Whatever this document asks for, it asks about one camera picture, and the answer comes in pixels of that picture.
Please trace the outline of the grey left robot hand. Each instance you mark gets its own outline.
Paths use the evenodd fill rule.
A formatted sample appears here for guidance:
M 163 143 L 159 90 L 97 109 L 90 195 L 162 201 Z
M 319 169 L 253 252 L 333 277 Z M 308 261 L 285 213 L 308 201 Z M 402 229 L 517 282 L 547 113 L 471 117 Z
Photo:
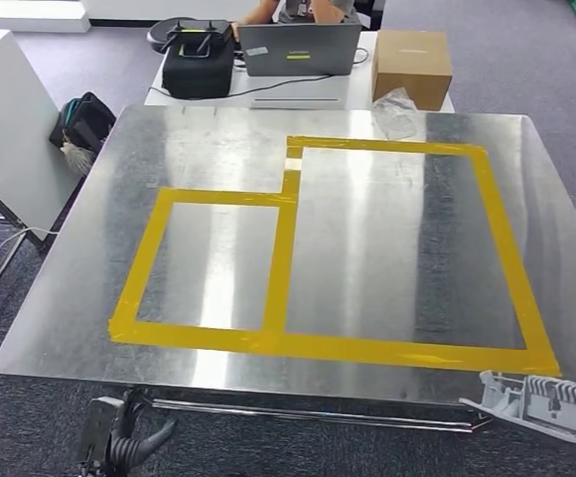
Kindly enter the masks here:
M 160 430 L 150 436 L 134 438 L 137 420 L 146 404 L 141 392 L 128 390 L 123 393 L 105 450 L 104 464 L 107 471 L 114 476 L 128 476 L 173 436 L 177 426 L 175 418 L 167 420 Z

